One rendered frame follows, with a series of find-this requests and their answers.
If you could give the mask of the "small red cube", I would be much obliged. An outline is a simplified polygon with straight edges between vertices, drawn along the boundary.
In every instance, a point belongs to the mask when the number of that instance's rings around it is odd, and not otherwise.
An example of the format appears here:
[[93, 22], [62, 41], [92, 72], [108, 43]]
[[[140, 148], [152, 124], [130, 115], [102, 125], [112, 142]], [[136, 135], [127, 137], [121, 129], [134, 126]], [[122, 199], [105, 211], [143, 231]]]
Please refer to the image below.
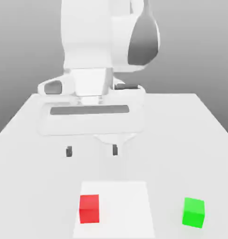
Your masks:
[[99, 195], [80, 196], [79, 220], [81, 224], [100, 222]]

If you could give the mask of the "small green cube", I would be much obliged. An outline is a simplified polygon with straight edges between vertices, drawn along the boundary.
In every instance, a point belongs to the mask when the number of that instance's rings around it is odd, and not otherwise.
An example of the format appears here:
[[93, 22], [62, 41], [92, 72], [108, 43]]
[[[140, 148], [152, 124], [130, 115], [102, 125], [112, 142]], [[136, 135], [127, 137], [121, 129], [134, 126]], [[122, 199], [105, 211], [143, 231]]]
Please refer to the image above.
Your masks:
[[182, 224], [202, 228], [205, 219], [205, 202], [203, 200], [185, 197]]

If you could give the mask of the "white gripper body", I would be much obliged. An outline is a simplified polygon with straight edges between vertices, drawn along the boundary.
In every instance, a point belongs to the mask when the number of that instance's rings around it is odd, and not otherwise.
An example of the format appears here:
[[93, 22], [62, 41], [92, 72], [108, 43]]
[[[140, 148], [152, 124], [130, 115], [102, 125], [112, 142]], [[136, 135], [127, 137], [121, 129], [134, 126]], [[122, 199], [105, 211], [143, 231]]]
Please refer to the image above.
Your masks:
[[45, 102], [36, 128], [45, 136], [138, 133], [144, 127], [144, 103], [77, 105], [75, 102]]

